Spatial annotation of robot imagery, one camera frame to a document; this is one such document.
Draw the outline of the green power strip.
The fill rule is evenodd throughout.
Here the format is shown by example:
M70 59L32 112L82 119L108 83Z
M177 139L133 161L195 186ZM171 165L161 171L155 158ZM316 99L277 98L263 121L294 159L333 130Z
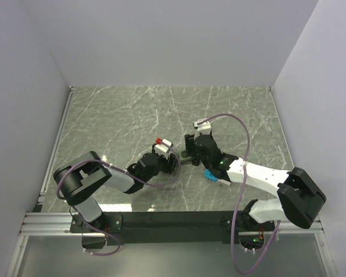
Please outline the green power strip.
M200 165L199 158L190 156L186 150L180 151L179 160L181 163L191 163L193 166Z

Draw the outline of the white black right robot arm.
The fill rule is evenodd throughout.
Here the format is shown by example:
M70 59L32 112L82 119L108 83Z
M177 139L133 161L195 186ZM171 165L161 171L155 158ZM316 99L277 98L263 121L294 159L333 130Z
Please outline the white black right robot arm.
M299 167L291 171L276 170L222 152L211 134L185 135L185 151L193 165L203 164L219 182L246 185L274 196L270 200L251 200L238 211L236 225L255 230L260 224L288 220L309 229L326 202L326 196L312 178Z

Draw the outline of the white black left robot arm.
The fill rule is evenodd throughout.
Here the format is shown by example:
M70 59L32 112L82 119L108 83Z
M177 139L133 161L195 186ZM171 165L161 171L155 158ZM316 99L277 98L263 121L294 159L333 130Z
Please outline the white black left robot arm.
M181 170L179 155L172 148L173 144L165 140L155 143L150 152L126 169L103 161L94 151L87 152L55 170L57 198L78 212L89 231L107 231L107 218L93 197L94 192L103 185L124 194L133 194L145 185L161 187L149 181L159 173L173 174L174 170Z

